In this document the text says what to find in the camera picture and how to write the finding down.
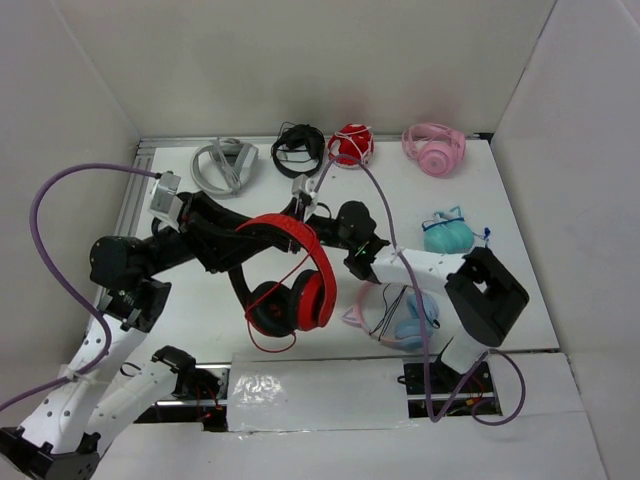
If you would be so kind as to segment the red black headphones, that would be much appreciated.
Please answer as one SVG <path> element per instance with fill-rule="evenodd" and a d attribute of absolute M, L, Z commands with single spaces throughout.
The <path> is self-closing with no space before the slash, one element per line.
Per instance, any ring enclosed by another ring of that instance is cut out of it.
<path fill-rule="evenodd" d="M 281 279 L 263 282 L 253 290 L 248 288 L 241 266 L 229 271 L 248 331 L 285 338 L 326 327 L 337 300 L 337 281 L 315 231 L 302 221 L 280 213 L 257 216 L 235 231 L 284 249 L 297 245 L 304 250 L 304 259 L 314 264 L 308 269 L 301 265 L 294 267 L 286 275 L 295 278 L 289 286 Z"/>

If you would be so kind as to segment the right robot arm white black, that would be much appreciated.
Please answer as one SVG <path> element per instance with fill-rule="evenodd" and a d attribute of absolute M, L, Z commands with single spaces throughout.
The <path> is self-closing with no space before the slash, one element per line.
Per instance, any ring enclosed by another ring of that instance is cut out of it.
<path fill-rule="evenodd" d="M 348 252 L 344 265 L 370 284 L 416 285 L 448 297 L 460 327 L 439 354 L 436 379 L 460 391 L 482 355 L 502 345 L 529 294 L 486 247 L 466 254 L 437 254 L 395 246 L 376 235 L 376 222 L 360 201 L 344 203 L 334 218 L 321 217 L 293 198 L 283 213 L 308 224 L 326 247 Z"/>

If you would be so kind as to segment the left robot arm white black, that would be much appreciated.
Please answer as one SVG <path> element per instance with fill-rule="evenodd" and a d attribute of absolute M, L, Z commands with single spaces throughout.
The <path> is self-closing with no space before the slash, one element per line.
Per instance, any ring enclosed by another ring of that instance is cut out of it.
<path fill-rule="evenodd" d="M 65 373 L 43 386 L 41 404 L 20 425 L 1 430 L 2 459 L 28 478 L 91 478 L 115 437 L 153 402 L 187 398 L 211 380 L 193 356 L 165 346 L 124 386 L 106 392 L 164 310 L 171 285 L 156 274 L 193 259 L 224 272 L 272 244 L 244 229 L 248 217 L 204 193 L 182 193 L 178 204 L 175 227 L 94 243 L 91 279 L 106 292 L 89 307 L 89 331 Z"/>

